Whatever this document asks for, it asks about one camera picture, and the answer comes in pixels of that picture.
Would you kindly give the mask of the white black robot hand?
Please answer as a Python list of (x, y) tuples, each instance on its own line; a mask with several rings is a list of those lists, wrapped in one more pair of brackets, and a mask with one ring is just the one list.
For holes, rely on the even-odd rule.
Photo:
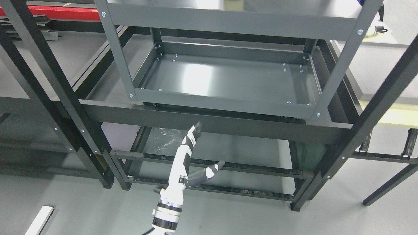
[(184, 203), (183, 191), (185, 189), (200, 186), (213, 178), (225, 165), (225, 161), (219, 161), (214, 165), (189, 173), (193, 150), (201, 136), (201, 129), (201, 122), (193, 125), (184, 135), (181, 145), (177, 148), (169, 174), (168, 186), (160, 191), (162, 204), (182, 207)]

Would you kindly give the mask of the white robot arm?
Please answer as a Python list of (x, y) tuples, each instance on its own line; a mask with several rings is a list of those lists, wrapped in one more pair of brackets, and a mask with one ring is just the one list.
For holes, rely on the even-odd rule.
[(172, 235), (176, 232), (182, 214), (182, 205), (161, 200), (153, 210), (151, 235)]

